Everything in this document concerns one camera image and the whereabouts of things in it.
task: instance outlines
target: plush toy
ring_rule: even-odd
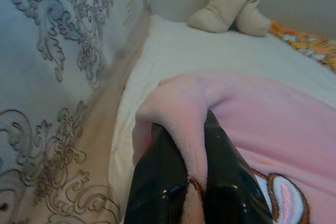
[[[271,20],[259,12],[258,4],[259,0],[210,0],[187,24],[208,32],[224,33],[235,21],[242,33],[261,37],[268,33]]]

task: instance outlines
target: bed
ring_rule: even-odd
[[[0,3],[0,223],[119,223],[134,115],[162,79],[253,74],[336,108],[336,75],[270,34],[206,33],[151,0]]]

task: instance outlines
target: mattress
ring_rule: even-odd
[[[121,215],[134,170],[132,129],[137,108],[160,80],[194,70],[233,71],[277,80],[336,108],[336,75],[274,36],[256,38],[235,31],[210,34],[152,16],[150,35],[118,108],[110,154],[109,181]]]

